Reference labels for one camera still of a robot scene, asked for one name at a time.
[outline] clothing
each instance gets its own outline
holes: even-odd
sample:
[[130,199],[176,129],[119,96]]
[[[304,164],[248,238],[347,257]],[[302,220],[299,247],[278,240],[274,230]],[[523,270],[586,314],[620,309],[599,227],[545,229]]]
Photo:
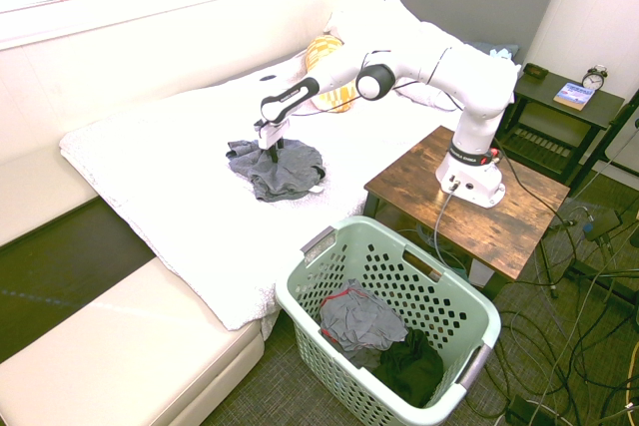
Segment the clothing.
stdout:
[[406,403],[424,407],[443,378],[443,361],[419,329],[381,354],[372,374]]
[[408,333],[401,317],[356,279],[347,280],[328,296],[319,316],[324,336],[358,367],[374,368],[377,351],[389,349]]
[[249,179],[264,202],[300,199],[325,176],[320,152],[297,140],[284,139],[277,163],[257,141],[229,142],[229,148],[231,170]]

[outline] window sill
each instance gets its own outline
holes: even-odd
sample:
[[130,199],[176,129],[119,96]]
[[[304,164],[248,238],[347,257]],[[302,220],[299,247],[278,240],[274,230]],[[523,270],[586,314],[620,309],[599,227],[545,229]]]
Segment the window sill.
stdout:
[[214,0],[64,0],[0,14],[0,50]]

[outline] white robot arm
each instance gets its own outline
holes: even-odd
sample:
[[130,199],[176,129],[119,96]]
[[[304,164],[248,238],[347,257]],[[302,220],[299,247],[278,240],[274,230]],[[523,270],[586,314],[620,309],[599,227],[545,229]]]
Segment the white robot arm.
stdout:
[[367,57],[357,75],[359,93],[380,99],[396,79],[407,77],[432,85],[464,105],[448,152],[435,174],[445,192],[454,192],[485,208],[505,194],[490,144],[503,112],[513,100],[519,66],[493,58],[468,45],[443,51],[393,50]]
[[448,152],[435,173],[442,190],[485,208],[495,206],[503,198],[505,186],[490,144],[504,110],[512,102],[519,67],[468,45],[446,48],[423,44],[421,48],[366,54],[343,47],[330,54],[296,85],[262,101],[263,119],[256,123],[260,147],[273,149],[288,126],[289,116],[314,95],[356,78],[361,96],[378,100],[399,78],[407,77],[448,93],[465,107]]

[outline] green laundry basket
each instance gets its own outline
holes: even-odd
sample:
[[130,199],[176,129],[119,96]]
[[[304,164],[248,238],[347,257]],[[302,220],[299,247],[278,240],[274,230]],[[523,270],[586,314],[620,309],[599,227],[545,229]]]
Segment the green laundry basket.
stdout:
[[[277,281],[276,293],[295,324],[304,362],[364,424],[442,423],[463,399],[499,336],[494,305],[415,244],[364,216],[327,228],[302,253],[304,258]],[[385,300],[407,327],[424,331],[441,356],[444,376],[424,408],[403,401],[322,337],[321,302],[352,278]]]

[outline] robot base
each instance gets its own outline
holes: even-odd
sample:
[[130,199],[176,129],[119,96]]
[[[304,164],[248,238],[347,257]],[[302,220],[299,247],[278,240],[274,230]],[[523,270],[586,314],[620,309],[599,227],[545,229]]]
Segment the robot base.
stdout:
[[485,209],[497,205],[506,194],[506,187],[501,182],[501,172],[493,162],[471,166],[447,153],[435,174],[444,192],[450,193],[458,185],[453,193],[456,197]]

